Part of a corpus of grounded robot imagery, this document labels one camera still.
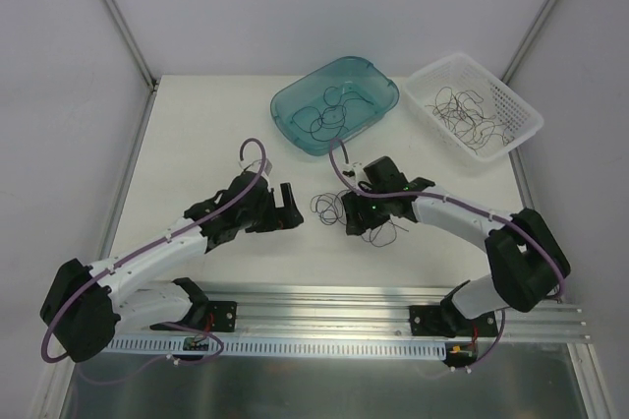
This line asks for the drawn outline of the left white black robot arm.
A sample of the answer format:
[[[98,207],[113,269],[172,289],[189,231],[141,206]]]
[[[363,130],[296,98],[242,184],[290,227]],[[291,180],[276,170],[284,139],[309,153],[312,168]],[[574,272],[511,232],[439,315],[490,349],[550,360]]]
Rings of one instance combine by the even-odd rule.
[[[40,309],[47,326],[41,355],[56,339],[63,355],[76,363],[101,352],[117,334],[176,327],[208,332],[219,322],[213,303],[190,278],[164,284],[157,278],[174,267],[233,241],[241,231],[268,233],[294,229],[304,221],[288,183],[274,189],[252,171],[238,175],[226,189],[193,204],[164,233],[126,255],[82,264],[72,259],[60,268]]]

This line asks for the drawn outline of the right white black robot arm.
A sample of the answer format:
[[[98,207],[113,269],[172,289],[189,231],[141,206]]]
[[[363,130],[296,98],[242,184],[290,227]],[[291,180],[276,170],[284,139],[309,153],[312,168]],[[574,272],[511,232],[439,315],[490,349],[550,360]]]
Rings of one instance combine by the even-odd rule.
[[[527,313],[563,291],[571,267],[537,211],[475,205],[429,179],[408,179],[388,156],[365,167],[347,165],[337,174],[348,188],[342,198],[347,234],[359,236],[393,217],[404,218],[444,230],[486,254],[489,273],[462,282],[437,305],[412,316],[416,328],[453,338],[484,315],[505,308]]]

